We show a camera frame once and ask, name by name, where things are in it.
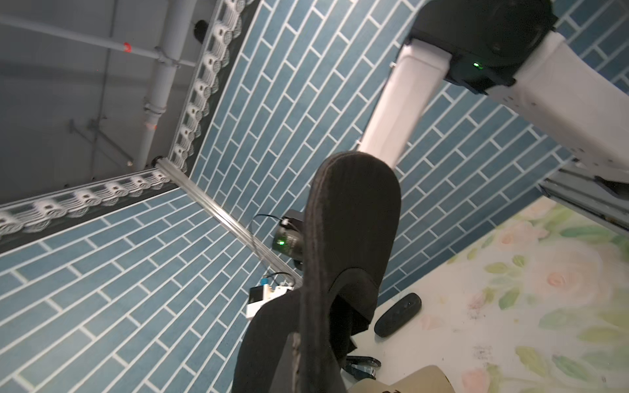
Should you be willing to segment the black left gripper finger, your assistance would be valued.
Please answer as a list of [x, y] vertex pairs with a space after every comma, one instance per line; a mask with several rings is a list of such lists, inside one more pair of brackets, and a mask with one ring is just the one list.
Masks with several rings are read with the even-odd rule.
[[281, 358], [277, 364], [269, 393], [299, 393], [301, 366], [301, 334], [288, 335]]

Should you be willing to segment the beige baseball cap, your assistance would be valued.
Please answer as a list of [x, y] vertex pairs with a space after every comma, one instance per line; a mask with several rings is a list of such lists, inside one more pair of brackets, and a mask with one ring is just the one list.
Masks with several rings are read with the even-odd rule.
[[429, 365], [393, 384], [372, 379], [356, 383], [349, 393], [455, 393], [445, 373], [436, 365]]

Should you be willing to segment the black baseball cap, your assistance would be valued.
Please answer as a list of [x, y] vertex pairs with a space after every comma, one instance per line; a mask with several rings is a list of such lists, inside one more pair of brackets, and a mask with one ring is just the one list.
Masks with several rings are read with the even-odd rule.
[[287, 337], [301, 334], [301, 392], [343, 392], [353, 335], [373, 320], [401, 211], [393, 170], [363, 152], [329, 157], [306, 204], [302, 285], [257, 312], [234, 369], [235, 392], [269, 392]]

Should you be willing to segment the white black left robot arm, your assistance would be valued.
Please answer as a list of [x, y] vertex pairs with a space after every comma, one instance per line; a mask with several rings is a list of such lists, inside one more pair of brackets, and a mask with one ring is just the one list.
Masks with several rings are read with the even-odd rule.
[[[609, 194], [628, 196], [628, 98], [554, 30], [548, 1], [431, 1], [416, 17], [360, 147], [316, 172], [300, 288], [252, 320], [283, 354], [238, 369], [247, 390], [341, 392], [353, 335], [373, 320], [401, 213], [393, 169], [443, 80], [487, 95], [570, 150]], [[270, 321], [262, 325], [262, 319]]]

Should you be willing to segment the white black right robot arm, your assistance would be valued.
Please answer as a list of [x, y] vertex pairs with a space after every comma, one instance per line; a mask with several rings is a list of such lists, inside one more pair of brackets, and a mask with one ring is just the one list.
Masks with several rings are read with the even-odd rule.
[[301, 211], [287, 211], [278, 221], [272, 242], [272, 249], [292, 259], [296, 266], [303, 262], [303, 219]]

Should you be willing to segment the black oval remote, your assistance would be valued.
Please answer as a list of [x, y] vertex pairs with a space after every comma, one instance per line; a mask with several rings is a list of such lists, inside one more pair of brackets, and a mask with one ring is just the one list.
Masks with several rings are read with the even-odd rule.
[[374, 326], [375, 335], [381, 338], [390, 337], [419, 314], [422, 305], [422, 300], [416, 293], [407, 294], [378, 319]]

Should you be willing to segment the floral table mat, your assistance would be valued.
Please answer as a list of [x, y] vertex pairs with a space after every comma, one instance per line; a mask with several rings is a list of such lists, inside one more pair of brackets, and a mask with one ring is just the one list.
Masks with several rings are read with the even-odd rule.
[[408, 292], [419, 314], [355, 338], [382, 383], [434, 365], [457, 392], [628, 389], [628, 240], [548, 198]]

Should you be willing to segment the aluminium mounting rail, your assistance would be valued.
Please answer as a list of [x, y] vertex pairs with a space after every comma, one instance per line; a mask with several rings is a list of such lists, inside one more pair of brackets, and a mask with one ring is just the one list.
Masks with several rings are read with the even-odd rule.
[[538, 187], [548, 198], [628, 237], [628, 184], [604, 180], [570, 161], [542, 180]]

